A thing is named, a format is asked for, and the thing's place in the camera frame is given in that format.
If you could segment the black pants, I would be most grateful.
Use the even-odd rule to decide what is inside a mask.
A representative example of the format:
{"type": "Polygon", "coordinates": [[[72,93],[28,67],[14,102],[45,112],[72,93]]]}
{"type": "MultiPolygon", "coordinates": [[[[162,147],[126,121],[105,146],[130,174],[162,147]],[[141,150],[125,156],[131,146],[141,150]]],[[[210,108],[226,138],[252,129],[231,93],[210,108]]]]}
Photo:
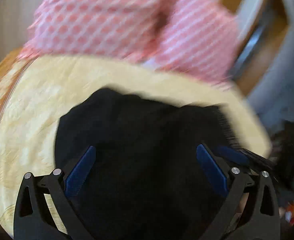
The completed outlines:
{"type": "Polygon", "coordinates": [[[198,239],[224,202],[197,162],[200,144],[239,147],[219,106],[176,107],[102,88],[60,118],[55,165],[95,148],[71,198],[94,239],[198,239]]]}

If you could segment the bed with cream bedspread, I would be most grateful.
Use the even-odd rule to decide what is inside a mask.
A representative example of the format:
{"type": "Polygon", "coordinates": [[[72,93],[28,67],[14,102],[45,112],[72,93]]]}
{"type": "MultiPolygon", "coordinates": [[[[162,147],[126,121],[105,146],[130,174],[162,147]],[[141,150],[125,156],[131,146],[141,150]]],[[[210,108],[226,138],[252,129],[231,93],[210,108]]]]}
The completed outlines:
{"type": "Polygon", "coordinates": [[[268,158],[270,139],[236,89],[94,56],[0,63],[0,225],[45,216],[54,239],[196,239],[224,198],[203,148],[268,158]]]}

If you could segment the right pink polka-dot pillow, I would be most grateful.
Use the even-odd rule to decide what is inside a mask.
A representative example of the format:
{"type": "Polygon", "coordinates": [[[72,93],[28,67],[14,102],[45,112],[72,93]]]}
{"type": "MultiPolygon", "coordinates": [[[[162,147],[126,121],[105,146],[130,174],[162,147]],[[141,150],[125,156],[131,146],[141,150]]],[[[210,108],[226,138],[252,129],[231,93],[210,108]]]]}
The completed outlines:
{"type": "Polygon", "coordinates": [[[226,83],[239,45],[236,16],[217,0],[171,0],[164,13],[166,23],[145,66],[226,83]]]}

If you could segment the pink polka-dot pillow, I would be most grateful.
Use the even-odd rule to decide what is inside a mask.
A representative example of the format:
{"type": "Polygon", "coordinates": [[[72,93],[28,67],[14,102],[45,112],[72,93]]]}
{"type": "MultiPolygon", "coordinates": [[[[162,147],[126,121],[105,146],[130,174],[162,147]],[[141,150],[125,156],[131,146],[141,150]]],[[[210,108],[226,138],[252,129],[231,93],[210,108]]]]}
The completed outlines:
{"type": "Polygon", "coordinates": [[[236,16],[217,0],[171,0],[164,13],[166,23],[145,66],[226,83],[239,45],[236,16]]]}
{"type": "Polygon", "coordinates": [[[21,59],[90,54],[142,62],[156,50],[164,0],[43,0],[21,59]]]}

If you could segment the left pink polka-dot pillow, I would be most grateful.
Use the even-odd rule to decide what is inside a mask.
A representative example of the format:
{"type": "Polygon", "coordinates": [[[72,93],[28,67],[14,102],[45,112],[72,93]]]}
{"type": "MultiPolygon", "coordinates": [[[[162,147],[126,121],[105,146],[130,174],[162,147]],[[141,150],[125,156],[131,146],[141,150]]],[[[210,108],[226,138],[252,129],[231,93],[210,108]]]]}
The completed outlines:
{"type": "Polygon", "coordinates": [[[142,62],[156,50],[164,0],[43,0],[21,59],[90,54],[142,62]]]}

